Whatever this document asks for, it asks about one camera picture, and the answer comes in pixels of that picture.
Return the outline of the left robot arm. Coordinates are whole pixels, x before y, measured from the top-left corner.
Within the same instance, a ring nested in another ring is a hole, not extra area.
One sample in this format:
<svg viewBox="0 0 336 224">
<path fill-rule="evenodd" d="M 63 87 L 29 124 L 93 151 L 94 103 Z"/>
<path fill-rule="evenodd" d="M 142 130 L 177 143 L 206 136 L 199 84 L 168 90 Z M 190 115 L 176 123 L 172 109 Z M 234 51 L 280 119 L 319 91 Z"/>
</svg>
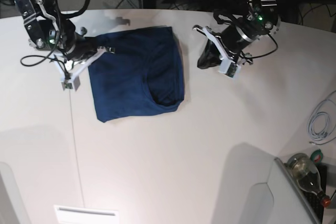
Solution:
<svg viewBox="0 0 336 224">
<path fill-rule="evenodd" d="M 200 69 L 219 66 L 219 71 L 235 77 L 241 66 L 256 59 L 244 52 L 254 41 L 265 36 L 272 38 L 279 30 L 281 19 L 276 0 L 222 0 L 223 8 L 213 11 L 221 31 L 195 25 L 193 30 L 207 37 L 207 44 L 197 61 Z"/>
</svg>

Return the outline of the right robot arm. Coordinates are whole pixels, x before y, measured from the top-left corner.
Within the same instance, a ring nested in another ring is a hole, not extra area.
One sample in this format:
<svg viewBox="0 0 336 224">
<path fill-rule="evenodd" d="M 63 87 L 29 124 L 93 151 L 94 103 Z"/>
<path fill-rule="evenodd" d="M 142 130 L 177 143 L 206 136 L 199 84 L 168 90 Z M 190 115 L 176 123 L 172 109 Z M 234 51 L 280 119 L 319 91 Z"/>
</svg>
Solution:
<svg viewBox="0 0 336 224">
<path fill-rule="evenodd" d="M 86 61 L 97 52 L 93 39 L 77 33 L 71 21 L 82 15 L 89 3 L 85 0 L 78 11 L 63 14 L 58 0 L 14 0 L 33 46 L 72 61 Z"/>
</svg>

